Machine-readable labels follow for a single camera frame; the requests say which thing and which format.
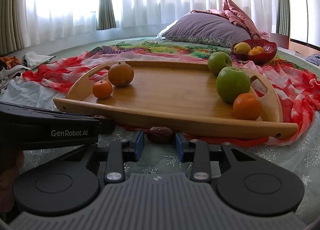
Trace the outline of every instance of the human hand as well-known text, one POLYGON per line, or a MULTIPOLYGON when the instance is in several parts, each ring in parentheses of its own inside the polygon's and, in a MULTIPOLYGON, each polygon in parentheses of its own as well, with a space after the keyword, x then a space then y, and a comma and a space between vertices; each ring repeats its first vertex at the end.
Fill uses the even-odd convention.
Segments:
POLYGON ((16 163, 13 168, 4 171, 0 175, 0 212, 9 212, 14 205, 12 185, 19 176, 19 170, 24 162, 23 151, 17 155, 16 163))

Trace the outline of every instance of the green apple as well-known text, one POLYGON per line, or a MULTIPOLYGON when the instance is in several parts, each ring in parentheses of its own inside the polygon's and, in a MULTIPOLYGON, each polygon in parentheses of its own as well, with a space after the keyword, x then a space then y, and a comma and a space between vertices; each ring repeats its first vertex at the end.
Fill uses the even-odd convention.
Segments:
POLYGON ((230 56, 222 51, 218 51, 211 54, 211 56, 208 59, 208 68, 216 76, 218 76, 221 69, 223 69, 224 67, 231 66, 232 60, 230 56))
POLYGON ((236 67, 225 67, 221 69, 217 80, 216 89, 218 95, 227 103, 233 103, 235 99, 250 90, 249 75, 236 67))

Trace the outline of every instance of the gray ribbed plate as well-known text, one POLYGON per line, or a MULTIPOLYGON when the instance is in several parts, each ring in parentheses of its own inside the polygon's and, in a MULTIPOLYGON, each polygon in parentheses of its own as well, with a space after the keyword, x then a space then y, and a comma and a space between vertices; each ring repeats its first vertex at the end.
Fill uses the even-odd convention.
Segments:
POLYGON ((13 230, 302 230, 294 213, 274 218, 241 214, 223 203, 207 183, 195 183, 184 173, 131 174, 109 184, 86 208, 62 217, 44 218, 26 212, 13 230))

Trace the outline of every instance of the pink blanket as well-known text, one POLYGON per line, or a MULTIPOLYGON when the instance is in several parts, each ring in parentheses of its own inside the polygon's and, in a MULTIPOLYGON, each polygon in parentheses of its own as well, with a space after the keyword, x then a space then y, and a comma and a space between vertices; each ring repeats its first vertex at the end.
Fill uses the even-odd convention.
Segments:
POLYGON ((232 0, 223 0, 222 11, 210 9, 206 11, 193 10, 192 12, 213 14, 225 18, 235 26, 245 29, 250 34, 251 39, 270 39, 269 32, 258 31, 250 17, 232 0))

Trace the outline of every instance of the orange fruit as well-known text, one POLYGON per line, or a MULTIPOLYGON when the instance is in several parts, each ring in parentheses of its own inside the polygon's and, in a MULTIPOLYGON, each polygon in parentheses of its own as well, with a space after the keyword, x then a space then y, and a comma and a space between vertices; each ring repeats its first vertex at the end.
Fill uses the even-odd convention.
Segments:
POLYGON ((239 95, 233 102, 233 114, 237 119, 255 121, 260 116, 261 111, 261 102, 250 93, 239 95))
POLYGON ((252 48, 252 49, 253 49, 253 50, 258 50, 258 51, 260 51, 261 53, 264 53, 263 47, 256 46, 256 47, 254 47, 254 48, 252 48))
POLYGON ((113 91, 109 81, 100 80, 93 85, 92 93, 98 99, 105 99, 111 96, 113 91))
POLYGON ((252 50, 249 50, 248 55, 254 56, 260 53, 261 53, 260 51, 252 49, 252 50))
POLYGON ((126 63, 119 62, 111 66, 108 72, 110 83, 116 87, 126 87, 131 83, 133 77, 133 68, 126 63))

